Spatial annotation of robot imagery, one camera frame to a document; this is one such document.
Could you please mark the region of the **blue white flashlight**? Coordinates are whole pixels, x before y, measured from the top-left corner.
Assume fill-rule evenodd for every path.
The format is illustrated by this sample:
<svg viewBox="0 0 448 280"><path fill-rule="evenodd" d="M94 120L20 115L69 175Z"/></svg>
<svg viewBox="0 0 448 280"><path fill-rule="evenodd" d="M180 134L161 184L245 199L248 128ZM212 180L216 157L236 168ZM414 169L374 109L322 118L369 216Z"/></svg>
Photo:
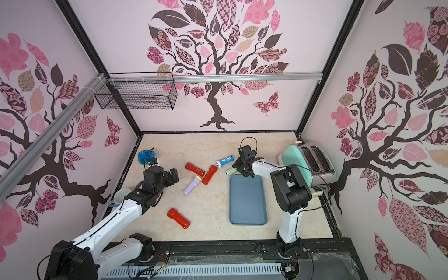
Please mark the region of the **blue white flashlight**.
<svg viewBox="0 0 448 280"><path fill-rule="evenodd" d="M222 158L222 159L220 159L220 160L217 160L217 161L215 162L215 165L216 165L218 168L222 168L223 166L227 165L228 163L233 162L234 159L235 159L235 158L234 158L233 155L229 155L229 156L226 156L226 157L224 157L224 158Z"/></svg>

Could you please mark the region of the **purple yellow flashlight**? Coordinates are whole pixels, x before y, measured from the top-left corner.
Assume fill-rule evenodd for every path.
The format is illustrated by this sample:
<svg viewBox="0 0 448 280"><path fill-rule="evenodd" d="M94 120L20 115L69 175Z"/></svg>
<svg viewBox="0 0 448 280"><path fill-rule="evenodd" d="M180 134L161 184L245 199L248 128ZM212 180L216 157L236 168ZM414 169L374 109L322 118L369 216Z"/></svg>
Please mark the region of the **purple yellow flashlight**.
<svg viewBox="0 0 448 280"><path fill-rule="evenodd" d="M200 176L195 176L191 183L182 191L185 196L189 196L193 190L201 183L202 178Z"/></svg>

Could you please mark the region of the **blue plastic tray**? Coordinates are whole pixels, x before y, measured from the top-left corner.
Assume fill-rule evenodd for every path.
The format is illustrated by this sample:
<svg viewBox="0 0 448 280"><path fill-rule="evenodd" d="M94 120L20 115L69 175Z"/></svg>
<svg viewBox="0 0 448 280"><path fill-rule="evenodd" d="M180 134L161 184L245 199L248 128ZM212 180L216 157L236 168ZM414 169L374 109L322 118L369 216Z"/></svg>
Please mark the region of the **blue plastic tray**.
<svg viewBox="0 0 448 280"><path fill-rule="evenodd" d="M229 220L233 225L265 225L268 222L261 176L232 175L230 177Z"/></svg>

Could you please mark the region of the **green yellow flashlight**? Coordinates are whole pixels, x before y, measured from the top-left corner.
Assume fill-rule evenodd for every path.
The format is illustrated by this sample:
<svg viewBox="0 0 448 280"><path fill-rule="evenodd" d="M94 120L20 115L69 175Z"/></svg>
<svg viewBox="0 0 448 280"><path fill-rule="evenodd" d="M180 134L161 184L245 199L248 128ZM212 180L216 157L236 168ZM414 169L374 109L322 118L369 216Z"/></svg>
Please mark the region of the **green yellow flashlight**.
<svg viewBox="0 0 448 280"><path fill-rule="evenodd" d="M238 171L235 169L235 168L231 168L231 169L228 169L226 172L225 172L225 174L227 175L227 176L232 176L232 175L234 175L234 174L236 174Z"/></svg>

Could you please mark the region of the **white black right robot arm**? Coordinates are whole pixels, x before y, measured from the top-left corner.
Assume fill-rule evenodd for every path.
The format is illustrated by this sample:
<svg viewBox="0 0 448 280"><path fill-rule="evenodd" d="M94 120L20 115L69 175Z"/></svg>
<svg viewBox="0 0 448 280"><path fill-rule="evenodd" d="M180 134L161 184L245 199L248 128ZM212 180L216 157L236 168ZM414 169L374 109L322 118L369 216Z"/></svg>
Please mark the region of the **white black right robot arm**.
<svg viewBox="0 0 448 280"><path fill-rule="evenodd" d="M277 204L283 211L276 245L280 256L286 258L293 255L301 245L298 226L312 200L310 185L302 175L302 171L308 169L297 164L273 164L261 157L250 160L239 157L232 167L242 176L261 176L271 181Z"/></svg>

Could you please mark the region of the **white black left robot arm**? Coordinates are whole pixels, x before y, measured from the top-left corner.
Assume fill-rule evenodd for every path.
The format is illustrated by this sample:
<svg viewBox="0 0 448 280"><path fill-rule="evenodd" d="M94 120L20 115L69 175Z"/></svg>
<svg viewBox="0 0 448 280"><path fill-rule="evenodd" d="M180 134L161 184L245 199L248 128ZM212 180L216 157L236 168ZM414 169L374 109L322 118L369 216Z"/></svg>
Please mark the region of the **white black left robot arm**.
<svg viewBox="0 0 448 280"><path fill-rule="evenodd" d="M45 271L46 280L99 280L131 260L150 260L154 255L152 239L134 233L120 244L109 243L130 223L160 201L165 188L179 182L176 169L165 171L155 164L144 170L143 181L123 202L96 226L72 241L57 243Z"/></svg>

